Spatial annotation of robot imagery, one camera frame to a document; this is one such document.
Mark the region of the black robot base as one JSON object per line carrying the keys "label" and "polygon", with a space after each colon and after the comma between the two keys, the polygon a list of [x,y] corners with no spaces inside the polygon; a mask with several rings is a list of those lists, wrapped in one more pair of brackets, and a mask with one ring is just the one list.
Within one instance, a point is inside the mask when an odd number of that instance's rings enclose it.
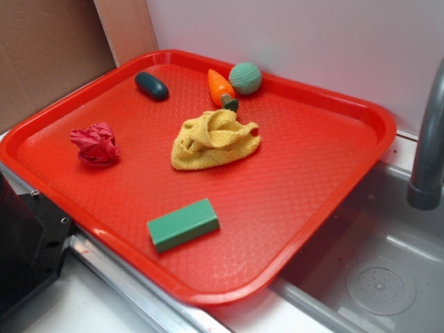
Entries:
{"label": "black robot base", "polygon": [[45,195],[19,195],[1,176],[1,320],[60,277],[73,228]]}

